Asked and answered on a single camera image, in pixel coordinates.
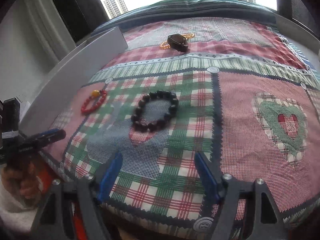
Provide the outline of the person's left hand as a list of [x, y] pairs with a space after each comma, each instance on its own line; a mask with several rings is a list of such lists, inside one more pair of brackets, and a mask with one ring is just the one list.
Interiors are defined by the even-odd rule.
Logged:
[[1, 196], [8, 202], [41, 199], [37, 170], [31, 161], [22, 169], [14, 169], [8, 165], [1, 169]]

